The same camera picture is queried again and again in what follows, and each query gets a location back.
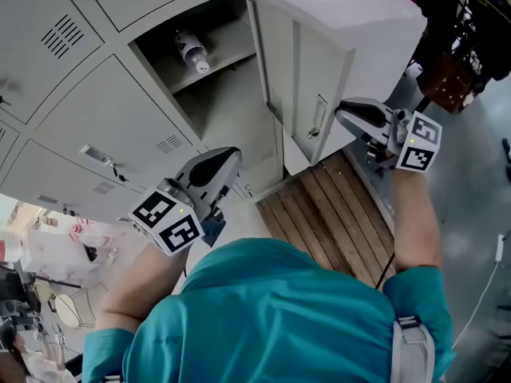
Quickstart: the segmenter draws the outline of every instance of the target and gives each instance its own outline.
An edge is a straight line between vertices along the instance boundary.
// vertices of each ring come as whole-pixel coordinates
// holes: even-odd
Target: bottle
[[[198,73],[209,71],[208,52],[194,34],[189,31],[177,30],[174,42],[188,67]]]
[[[73,241],[80,240],[87,247],[108,248],[112,245],[114,237],[105,234],[101,228],[94,224],[73,224],[69,236]]]

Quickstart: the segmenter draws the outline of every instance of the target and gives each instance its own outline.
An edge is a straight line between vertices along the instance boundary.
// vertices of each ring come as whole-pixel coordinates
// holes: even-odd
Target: cable
[[[465,327],[463,328],[461,333],[458,335],[458,339],[456,339],[456,341],[454,342],[454,345],[453,345],[453,347],[451,349],[454,349],[456,347],[456,345],[458,344],[459,340],[461,339],[461,337],[463,336],[463,334],[465,333],[465,331],[469,327],[470,323],[472,322],[473,317],[476,315],[477,310],[479,309],[479,306],[481,305],[482,299],[485,297],[486,291],[489,288],[489,284],[492,283],[493,276],[495,275],[495,272],[497,272],[498,264],[499,264],[499,262],[495,263],[495,267],[493,268],[493,272],[489,276],[489,280],[488,280],[488,283],[486,284],[486,288],[485,288],[485,290],[482,291],[481,297],[479,298],[479,302],[477,303],[475,309],[473,310],[472,316],[470,316],[469,321],[466,323]]]
[[[388,271],[392,261],[394,261],[395,255],[396,254],[393,252],[392,255],[390,256],[389,262],[385,265],[385,269],[383,270],[382,274],[380,275],[380,279],[378,280],[376,286],[374,287],[375,289],[378,289],[380,287],[380,285],[382,285],[383,279],[385,278],[385,274]]]

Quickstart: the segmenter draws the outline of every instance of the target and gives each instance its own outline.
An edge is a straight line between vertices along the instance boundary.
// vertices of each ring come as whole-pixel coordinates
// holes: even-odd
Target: black cable
[[[393,252],[392,255],[390,256],[389,262],[385,265],[385,269],[383,270],[382,275],[380,276],[380,279],[378,280],[378,283],[376,284],[376,287],[375,287],[376,289],[378,289],[380,287],[380,285],[382,285],[383,279],[385,279],[385,274],[386,274],[387,270],[389,269],[392,261],[394,261],[395,255],[396,254]]]

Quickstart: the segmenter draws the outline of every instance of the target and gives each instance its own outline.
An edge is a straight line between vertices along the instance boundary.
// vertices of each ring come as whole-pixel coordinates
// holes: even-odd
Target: strap
[[[394,322],[390,383],[431,383],[434,374],[434,342],[418,317]]]

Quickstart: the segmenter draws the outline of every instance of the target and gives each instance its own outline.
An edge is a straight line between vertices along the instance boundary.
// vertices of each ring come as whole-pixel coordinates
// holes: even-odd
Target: label
[[[183,59],[186,57],[187,52],[192,48],[200,47],[205,51],[204,46],[200,44],[197,37],[188,31],[183,31],[177,34],[174,42],[176,43],[176,48]]]

